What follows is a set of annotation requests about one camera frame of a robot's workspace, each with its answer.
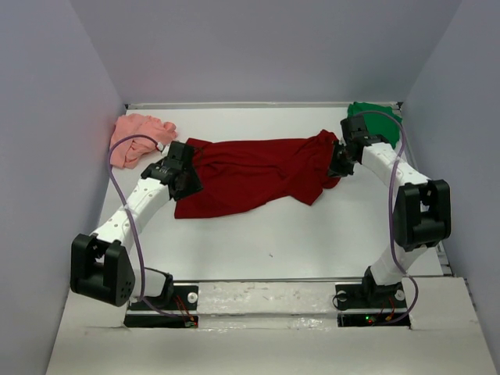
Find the pink t shirt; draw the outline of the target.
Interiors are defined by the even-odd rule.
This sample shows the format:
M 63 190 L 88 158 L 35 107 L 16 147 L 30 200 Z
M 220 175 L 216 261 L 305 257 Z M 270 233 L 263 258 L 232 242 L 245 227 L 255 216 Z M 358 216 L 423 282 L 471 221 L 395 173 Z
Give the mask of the pink t shirt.
M 110 164 L 120 169 L 133 169 L 140 158 L 156 150 L 154 139 L 162 145 L 168 145 L 177 139 L 177 127 L 174 123 L 163 122 L 153 116 L 130 114 L 120 116 L 115 122 L 110 145 L 134 136 L 118 145 L 112 153 Z

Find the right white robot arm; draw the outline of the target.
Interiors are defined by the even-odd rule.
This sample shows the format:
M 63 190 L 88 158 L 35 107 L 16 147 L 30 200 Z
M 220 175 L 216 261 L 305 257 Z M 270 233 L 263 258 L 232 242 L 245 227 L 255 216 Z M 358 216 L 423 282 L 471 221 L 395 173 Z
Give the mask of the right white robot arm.
M 394 150 L 381 134 L 368 131 L 362 113 L 341 121 L 342 139 L 334 142 L 328 174 L 347 177 L 360 164 L 388 189 L 389 244 L 369 266 L 359 284 L 337 288 L 337 309 L 375 309 L 395 299 L 410 266 L 427 249 L 437 246 L 452 231 L 450 187 L 432 180 L 409 165 L 404 150 Z

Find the dark red t shirt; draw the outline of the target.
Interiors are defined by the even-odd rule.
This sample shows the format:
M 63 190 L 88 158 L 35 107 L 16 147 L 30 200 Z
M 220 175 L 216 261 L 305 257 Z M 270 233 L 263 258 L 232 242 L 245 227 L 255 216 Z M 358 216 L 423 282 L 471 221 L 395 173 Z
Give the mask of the dark red t shirt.
M 176 204 L 178 220 L 246 213 L 279 198 L 312 205 L 339 178 L 328 169 L 338 141 L 322 130 L 309 138 L 210 142 L 188 138 L 203 189 Z

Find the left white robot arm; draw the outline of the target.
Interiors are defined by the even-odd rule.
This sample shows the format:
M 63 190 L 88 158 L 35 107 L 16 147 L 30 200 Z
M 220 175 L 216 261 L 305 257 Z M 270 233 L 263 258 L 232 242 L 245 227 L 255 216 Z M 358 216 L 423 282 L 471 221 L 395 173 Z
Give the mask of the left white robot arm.
M 165 155 L 146 167 L 129 196 L 117 192 L 121 206 L 91 234 L 73 239 L 73 293 L 117 307 L 134 299 L 154 311 L 172 302 L 173 276 L 146 267 L 139 235 L 163 206 L 200 192 L 202 183 L 195 147 L 178 141 L 156 147 Z

